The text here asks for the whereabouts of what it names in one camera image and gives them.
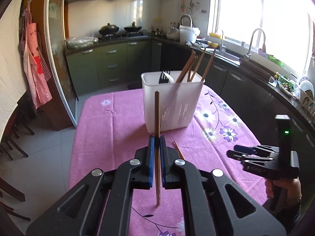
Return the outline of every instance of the faucet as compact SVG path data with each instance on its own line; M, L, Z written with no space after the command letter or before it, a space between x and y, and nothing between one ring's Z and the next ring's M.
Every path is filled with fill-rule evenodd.
M221 31L222 31L222 39L221 39L221 44L220 44L220 47L219 47L219 51L220 52L226 52L226 47L225 47L225 45L222 44L222 42L223 42L223 30L221 30Z
M266 35L265 35L265 32L264 32L260 27L258 27L258 28L256 28L256 29L254 30L254 32L253 32L253 34L252 34L252 38L251 38L251 40L250 40L248 52L243 56L243 58L244 58L245 60L247 60L247 61L249 61L249 58L250 58L251 55L252 55L251 52L250 52L250 50L251 50L252 44L253 44L254 33L255 33L256 31L258 31L258 30L261 30L262 33L264 34L264 43L263 43L263 45L262 45L262 52L266 52L266 46L265 46Z

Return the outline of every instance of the wok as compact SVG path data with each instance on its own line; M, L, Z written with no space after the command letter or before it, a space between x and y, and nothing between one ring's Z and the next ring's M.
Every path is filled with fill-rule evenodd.
M127 32L129 32L129 33L133 33L133 32L138 32L138 31L140 31L140 29L141 29L142 27L136 26L135 24L136 24L136 23L133 22L130 27L124 27L124 29L125 29Z
M118 26L107 23L107 26L101 27L101 29L99 30L99 33L101 35L115 34L118 32L118 30L119 30Z

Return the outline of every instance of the gas stove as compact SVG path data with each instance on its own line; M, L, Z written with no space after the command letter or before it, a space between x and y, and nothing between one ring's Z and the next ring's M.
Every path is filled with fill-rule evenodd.
M135 32L135 33L125 33L125 34L108 34L103 35L99 38L99 42L107 42L112 40L119 40L119 39L130 39L134 37L149 37L148 35L143 35L143 33Z

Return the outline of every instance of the bracelet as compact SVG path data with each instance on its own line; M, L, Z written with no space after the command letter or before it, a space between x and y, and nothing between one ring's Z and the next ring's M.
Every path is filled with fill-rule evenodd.
M294 204L289 205L289 206L284 205L283 208L285 208L285 209L293 208L293 207L299 205L301 203L301 200L302 200L302 195L301 195L301 197L297 203L294 203Z

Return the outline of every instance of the human hand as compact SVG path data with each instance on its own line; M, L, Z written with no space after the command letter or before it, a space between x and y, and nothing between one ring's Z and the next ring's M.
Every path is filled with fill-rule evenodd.
M298 201L301 198L301 183L298 178L296 179L287 179L283 178L280 180L271 181L269 179L266 179L265 186L266 186L266 194L267 198L273 198L274 192L273 192L273 185L279 186L281 188L285 188L288 190L287 198L285 200L285 205L290 206L295 203L298 203Z

